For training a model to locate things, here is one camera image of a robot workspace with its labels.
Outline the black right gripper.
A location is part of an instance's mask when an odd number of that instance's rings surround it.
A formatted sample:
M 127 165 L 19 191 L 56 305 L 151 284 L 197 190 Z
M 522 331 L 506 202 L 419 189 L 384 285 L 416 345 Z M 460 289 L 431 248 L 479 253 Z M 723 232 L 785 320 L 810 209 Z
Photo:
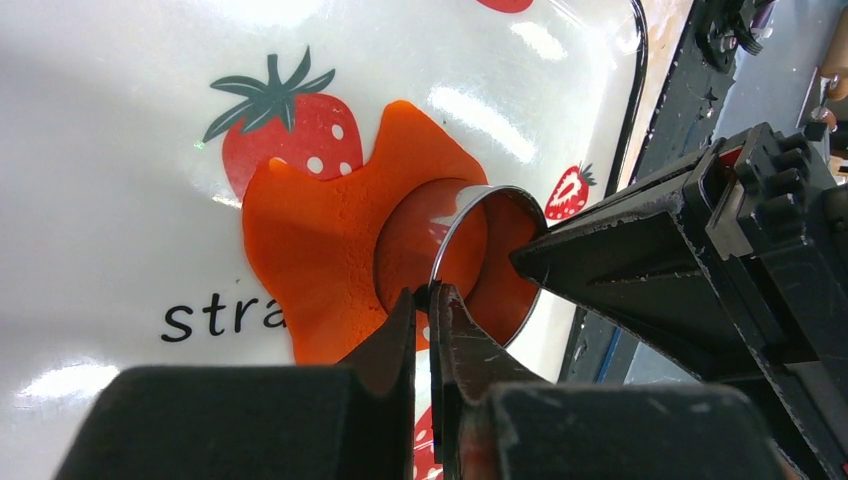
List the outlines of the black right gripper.
M 805 478 L 846 477 L 847 192 L 803 136 L 762 123 L 720 139 L 510 259 L 696 378 L 744 391 Z

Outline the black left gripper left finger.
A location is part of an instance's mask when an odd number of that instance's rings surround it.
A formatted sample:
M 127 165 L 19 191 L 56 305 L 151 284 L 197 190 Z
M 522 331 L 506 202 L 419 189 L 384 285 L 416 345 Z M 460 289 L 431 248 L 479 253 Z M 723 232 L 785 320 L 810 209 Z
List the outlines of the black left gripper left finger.
M 408 479 L 414 296 L 330 366 L 146 366 L 102 391 L 60 479 Z

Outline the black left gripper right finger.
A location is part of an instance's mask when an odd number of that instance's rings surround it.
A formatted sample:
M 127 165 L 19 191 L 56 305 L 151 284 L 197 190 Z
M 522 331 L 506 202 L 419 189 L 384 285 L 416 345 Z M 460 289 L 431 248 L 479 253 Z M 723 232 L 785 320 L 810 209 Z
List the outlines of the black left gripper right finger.
M 448 479 L 788 479 L 766 422 L 721 385 L 554 384 L 429 294 L 435 460 Z

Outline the orange dough disc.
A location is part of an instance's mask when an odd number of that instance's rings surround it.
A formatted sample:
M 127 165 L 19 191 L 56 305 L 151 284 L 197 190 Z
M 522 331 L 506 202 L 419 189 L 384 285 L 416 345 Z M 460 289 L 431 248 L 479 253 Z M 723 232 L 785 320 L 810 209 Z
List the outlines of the orange dough disc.
M 280 305 L 298 364 L 334 364 L 387 317 L 374 249 L 395 207 L 434 180 L 485 184 L 480 163 L 407 101 L 388 104 L 368 163 L 319 181 L 277 160 L 260 164 L 241 218 L 246 258 Z

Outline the white strawberry enamel tray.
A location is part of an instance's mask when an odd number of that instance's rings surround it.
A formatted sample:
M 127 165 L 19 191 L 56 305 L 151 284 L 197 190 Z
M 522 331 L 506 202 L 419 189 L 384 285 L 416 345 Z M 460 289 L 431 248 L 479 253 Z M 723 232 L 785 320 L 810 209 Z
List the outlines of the white strawberry enamel tray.
M 48 479 L 100 391 L 148 364 L 298 362 L 242 198 L 354 229 L 401 175 L 411 104 L 549 221 L 615 184 L 644 85 L 641 1 L 5 1 L 1 475 Z

